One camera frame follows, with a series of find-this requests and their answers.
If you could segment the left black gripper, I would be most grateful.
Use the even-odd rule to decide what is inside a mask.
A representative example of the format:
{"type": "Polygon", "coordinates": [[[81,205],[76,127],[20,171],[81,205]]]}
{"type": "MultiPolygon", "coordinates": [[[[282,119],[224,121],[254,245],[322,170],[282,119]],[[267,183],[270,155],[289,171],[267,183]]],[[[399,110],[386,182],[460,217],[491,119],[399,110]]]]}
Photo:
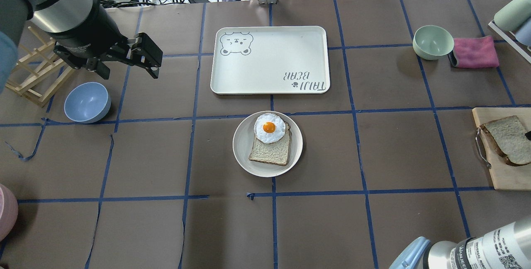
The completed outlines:
{"type": "Polygon", "coordinates": [[[104,8],[93,8],[80,25],[53,33],[54,52],[74,69],[85,68],[102,79],[110,77],[105,61],[118,61],[143,68],[153,79],[159,78],[163,52],[148,34],[134,36],[132,48],[104,8]]]}

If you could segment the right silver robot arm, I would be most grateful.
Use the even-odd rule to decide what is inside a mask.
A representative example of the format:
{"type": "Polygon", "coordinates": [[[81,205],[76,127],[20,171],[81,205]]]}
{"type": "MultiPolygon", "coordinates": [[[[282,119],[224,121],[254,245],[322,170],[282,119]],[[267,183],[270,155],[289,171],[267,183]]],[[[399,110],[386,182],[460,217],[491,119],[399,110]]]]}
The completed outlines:
{"type": "Polygon", "coordinates": [[[459,243],[426,237],[411,242],[390,265],[391,269],[529,269],[531,218],[495,229],[482,237],[459,243]]]}

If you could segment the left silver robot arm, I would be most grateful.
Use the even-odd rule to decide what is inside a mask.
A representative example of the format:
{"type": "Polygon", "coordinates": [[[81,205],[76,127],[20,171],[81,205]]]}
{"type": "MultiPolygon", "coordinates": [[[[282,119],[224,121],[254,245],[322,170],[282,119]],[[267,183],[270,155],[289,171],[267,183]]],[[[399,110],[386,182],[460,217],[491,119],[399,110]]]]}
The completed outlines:
{"type": "Polygon", "coordinates": [[[30,20],[55,39],[54,52],[74,69],[85,68],[107,80],[106,61],[137,66],[157,79],[163,52],[146,34],[124,36],[101,0],[1,0],[1,85],[18,61],[24,24],[30,20]]]}

